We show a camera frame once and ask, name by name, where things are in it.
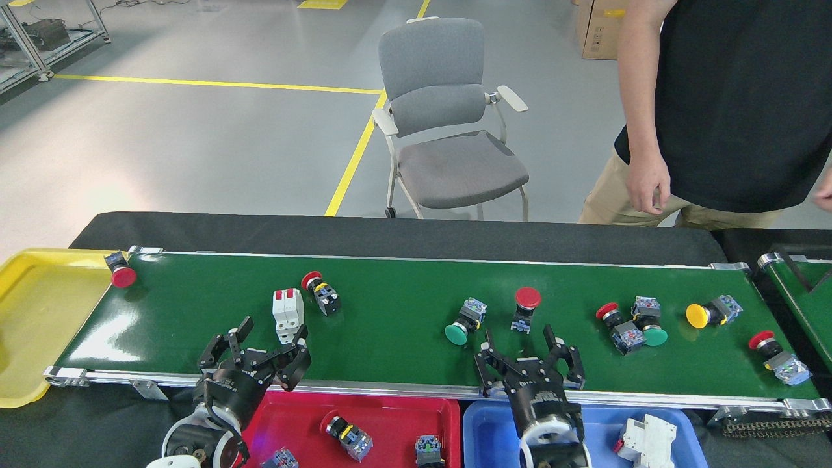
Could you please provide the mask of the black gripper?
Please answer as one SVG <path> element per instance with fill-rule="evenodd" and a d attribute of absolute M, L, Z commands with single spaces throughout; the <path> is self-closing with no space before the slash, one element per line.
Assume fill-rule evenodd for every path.
<path fill-rule="evenodd" d="M 240 326 L 214 335 L 197 361 L 202 371 L 193 391 L 197 406 L 211 401 L 214 411 L 232 418 L 239 430 L 247 429 L 274 379 L 285 391 L 293 391 L 311 364 L 306 338 L 295 337 L 279 349 L 248 349 L 242 346 L 254 326 L 244 317 Z"/>
<path fill-rule="evenodd" d="M 493 346 L 493 333 L 484 330 L 485 340 L 474 355 L 476 373 L 480 380 L 482 397 L 490 397 L 493 391 L 505 391 L 512 409 L 512 417 L 518 435 L 526 435 L 533 427 L 543 423 L 565 423 L 567 432 L 584 433 L 582 409 L 579 404 L 568 402 L 565 390 L 582 390 L 586 373 L 579 349 L 556 337 L 550 324 L 543 334 L 549 355 L 518 359 L 512 363 Z M 562 375 L 558 364 L 564 361 L 568 372 Z"/>

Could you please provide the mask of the person's right hand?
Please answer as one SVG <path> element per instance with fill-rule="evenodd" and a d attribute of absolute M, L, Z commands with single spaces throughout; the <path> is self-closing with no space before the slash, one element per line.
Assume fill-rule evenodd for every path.
<path fill-rule="evenodd" d="M 628 166 L 626 185 L 632 207 L 649 215 L 662 214 L 671 196 L 670 175 L 662 154 L 657 150 L 634 151 Z"/>

